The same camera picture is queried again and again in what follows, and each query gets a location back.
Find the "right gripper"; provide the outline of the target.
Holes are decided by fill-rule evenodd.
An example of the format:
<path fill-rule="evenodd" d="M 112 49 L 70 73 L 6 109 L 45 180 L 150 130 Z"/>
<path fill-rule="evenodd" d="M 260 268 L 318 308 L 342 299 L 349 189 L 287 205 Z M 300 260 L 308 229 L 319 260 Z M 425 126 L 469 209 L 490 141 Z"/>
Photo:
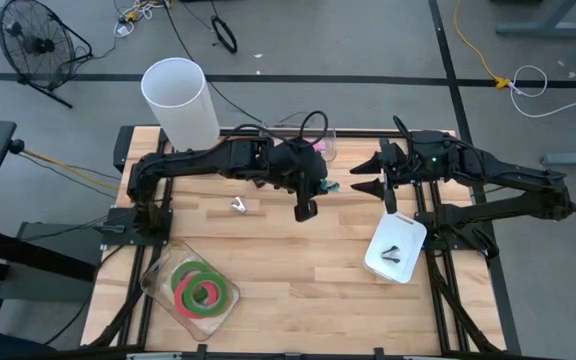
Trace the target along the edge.
<path fill-rule="evenodd" d="M 391 167 L 393 162 L 391 143 L 387 138 L 379 139 L 380 150 L 364 163 L 357 165 L 350 170 L 353 175 L 359 174 L 379 174 L 385 167 L 385 181 L 375 178 L 372 181 L 352 184 L 355 191 L 372 195 L 381 200 L 388 214 L 395 214 L 398 211 L 395 189 L 400 185 L 409 184 L 418 180 L 418 170 L 420 160 L 416 152 L 415 145 L 407 142 L 405 153 L 411 157 L 409 168 L 402 173 L 394 171 Z"/>

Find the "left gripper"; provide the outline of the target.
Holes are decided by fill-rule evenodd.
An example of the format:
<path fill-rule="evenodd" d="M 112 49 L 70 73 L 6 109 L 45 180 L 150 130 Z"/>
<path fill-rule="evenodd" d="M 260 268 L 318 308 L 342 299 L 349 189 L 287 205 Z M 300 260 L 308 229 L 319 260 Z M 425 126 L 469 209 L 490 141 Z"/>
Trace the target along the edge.
<path fill-rule="evenodd" d="M 329 192 L 326 162 L 304 138 L 291 138 L 274 146 L 268 162 L 267 180 L 275 188 L 295 192 L 300 198 Z"/>

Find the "pink tape roll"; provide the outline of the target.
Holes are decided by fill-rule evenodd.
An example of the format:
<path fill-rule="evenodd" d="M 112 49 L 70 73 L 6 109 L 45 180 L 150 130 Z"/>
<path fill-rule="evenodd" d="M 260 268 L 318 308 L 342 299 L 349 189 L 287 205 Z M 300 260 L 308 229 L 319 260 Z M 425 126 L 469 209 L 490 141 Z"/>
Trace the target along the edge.
<path fill-rule="evenodd" d="M 183 298 L 183 292 L 185 291 L 187 284 L 189 282 L 189 280 L 194 277 L 197 274 L 192 274 L 187 276 L 186 278 L 184 278 L 181 282 L 181 284 L 179 285 L 179 287 L 177 288 L 176 292 L 175 292 L 175 306 L 177 307 L 177 311 L 184 317 L 187 318 L 191 318 L 191 319 L 201 319 L 201 318 L 206 318 L 206 317 L 201 317 L 201 316 L 197 316 L 194 313 L 190 312 L 185 305 L 184 302 L 184 298 Z M 216 293 L 216 288 L 214 285 L 212 284 L 208 284 L 208 283 L 203 283 L 201 286 L 197 286 L 194 289 L 193 295 L 197 295 L 199 290 L 203 290 L 206 286 L 211 286 L 211 289 L 215 290 Z"/>

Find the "clear plastic bin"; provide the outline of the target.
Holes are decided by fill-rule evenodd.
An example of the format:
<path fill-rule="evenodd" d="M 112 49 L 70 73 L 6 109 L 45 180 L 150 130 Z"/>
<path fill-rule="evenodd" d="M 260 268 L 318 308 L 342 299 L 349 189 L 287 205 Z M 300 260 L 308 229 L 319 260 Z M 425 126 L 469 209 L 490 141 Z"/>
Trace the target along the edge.
<path fill-rule="evenodd" d="M 271 131 L 287 139 L 301 135 L 312 146 L 319 141 L 325 141 L 328 145 L 328 152 L 325 154 L 317 152 L 326 162 L 332 162 L 337 157 L 337 135 L 334 128 L 324 130 L 322 127 L 305 127 L 303 131 L 300 131 L 298 127 L 278 127 L 271 128 Z"/>
<path fill-rule="evenodd" d="M 170 278 L 177 266 L 187 261 L 200 261 L 209 265 L 216 273 L 226 280 L 229 302 L 225 311 L 214 317 L 191 319 L 182 316 L 175 306 L 175 292 L 171 289 Z M 239 288 L 215 266 L 205 260 L 185 243 L 164 251 L 142 276 L 141 289 L 163 308 L 172 318 L 182 325 L 190 336 L 197 341 L 209 339 L 228 319 L 240 299 Z"/>

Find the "white plastic bin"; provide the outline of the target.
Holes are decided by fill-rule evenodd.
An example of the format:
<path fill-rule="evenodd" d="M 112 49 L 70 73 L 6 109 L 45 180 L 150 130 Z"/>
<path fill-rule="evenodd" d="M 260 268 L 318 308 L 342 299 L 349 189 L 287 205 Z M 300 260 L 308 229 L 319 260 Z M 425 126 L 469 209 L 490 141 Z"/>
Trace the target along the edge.
<path fill-rule="evenodd" d="M 365 252 L 364 269 L 387 281 L 408 283 L 426 235 L 421 223 L 400 213 L 384 213 Z M 397 264 L 381 258 L 381 252 L 393 245 L 400 248 L 401 261 Z"/>

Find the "white cylindrical tube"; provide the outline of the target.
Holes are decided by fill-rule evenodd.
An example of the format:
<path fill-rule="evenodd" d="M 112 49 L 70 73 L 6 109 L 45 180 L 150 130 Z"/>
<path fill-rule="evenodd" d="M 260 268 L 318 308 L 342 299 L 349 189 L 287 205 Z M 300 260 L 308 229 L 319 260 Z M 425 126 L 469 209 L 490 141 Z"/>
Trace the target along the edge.
<path fill-rule="evenodd" d="M 202 68 L 186 58 L 167 58 L 151 65 L 141 93 L 172 146 L 179 151 L 213 147 L 220 125 Z"/>

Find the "grey floor bar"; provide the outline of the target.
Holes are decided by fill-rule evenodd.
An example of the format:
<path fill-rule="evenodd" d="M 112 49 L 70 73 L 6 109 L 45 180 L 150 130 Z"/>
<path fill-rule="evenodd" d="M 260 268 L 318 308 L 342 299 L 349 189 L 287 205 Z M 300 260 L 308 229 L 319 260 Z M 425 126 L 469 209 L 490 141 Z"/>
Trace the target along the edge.
<path fill-rule="evenodd" d="M 541 158 L 541 164 L 544 166 L 574 166 L 576 165 L 576 153 L 547 153 Z"/>

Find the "grey desk leg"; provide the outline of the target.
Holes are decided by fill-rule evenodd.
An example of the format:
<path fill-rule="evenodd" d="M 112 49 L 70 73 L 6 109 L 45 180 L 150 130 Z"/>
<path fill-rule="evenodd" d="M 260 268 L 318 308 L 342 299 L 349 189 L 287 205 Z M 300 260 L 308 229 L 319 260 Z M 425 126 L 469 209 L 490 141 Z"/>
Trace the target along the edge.
<path fill-rule="evenodd" d="M 561 0 L 560 4 L 545 19 L 538 22 L 498 23 L 498 35 L 537 37 L 576 37 L 576 22 L 564 22 L 563 18 L 576 5 L 576 0 Z"/>

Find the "silver aluminium bar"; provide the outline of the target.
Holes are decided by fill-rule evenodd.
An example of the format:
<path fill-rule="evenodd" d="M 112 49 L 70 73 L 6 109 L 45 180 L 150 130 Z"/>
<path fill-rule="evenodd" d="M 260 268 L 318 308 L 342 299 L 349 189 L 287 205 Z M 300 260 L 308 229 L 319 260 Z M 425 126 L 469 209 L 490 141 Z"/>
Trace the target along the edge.
<path fill-rule="evenodd" d="M 125 360 L 183 360 L 183 355 L 181 352 L 130 353 Z"/>

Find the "black support beam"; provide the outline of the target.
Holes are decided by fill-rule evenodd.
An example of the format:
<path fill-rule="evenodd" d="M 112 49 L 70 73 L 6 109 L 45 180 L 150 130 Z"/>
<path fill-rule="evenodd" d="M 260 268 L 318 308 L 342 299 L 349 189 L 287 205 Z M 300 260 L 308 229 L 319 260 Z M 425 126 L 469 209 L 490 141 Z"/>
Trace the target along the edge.
<path fill-rule="evenodd" d="M 0 259 L 92 282 L 97 267 L 82 260 L 0 233 Z"/>

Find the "black floor fan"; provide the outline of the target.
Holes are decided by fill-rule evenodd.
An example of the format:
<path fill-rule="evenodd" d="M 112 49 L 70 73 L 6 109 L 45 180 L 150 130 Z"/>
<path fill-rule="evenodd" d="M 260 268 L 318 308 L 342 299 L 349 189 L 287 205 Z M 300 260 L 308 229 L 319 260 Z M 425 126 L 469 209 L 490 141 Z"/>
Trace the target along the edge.
<path fill-rule="evenodd" d="M 58 103 L 55 90 L 93 58 L 92 46 L 38 0 L 7 0 L 0 8 L 0 48 L 17 82 Z"/>

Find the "black aluminium table frame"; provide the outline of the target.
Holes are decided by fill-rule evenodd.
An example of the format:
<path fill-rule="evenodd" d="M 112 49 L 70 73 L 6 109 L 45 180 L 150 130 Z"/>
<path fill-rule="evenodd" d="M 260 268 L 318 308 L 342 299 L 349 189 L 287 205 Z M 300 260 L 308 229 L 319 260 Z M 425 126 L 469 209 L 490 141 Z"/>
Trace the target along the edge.
<path fill-rule="evenodd" d="M 187 242 L 223 270 L 241 299 L 223 327 L 196 341 L 149 297 L 140 298 L 115 346 L 203 351 L 209 358 L 345 357 L 436 354 L 457 347 L 446 301 L 420 263 L 410 284 L 388 285 L 364 271 L 363 253 L 381 216 L 353 191 L 349 169 L 377 149 L 377 129 L 339 129 L 330 172 L 340 192 L 318 199 L 319 214 L 294 219 L 292 196 L 222 178 L 185 177 L 159 189 L 173 212 L 172 244 Z M 235 197 L 247 207 L 231 207 Z"/>

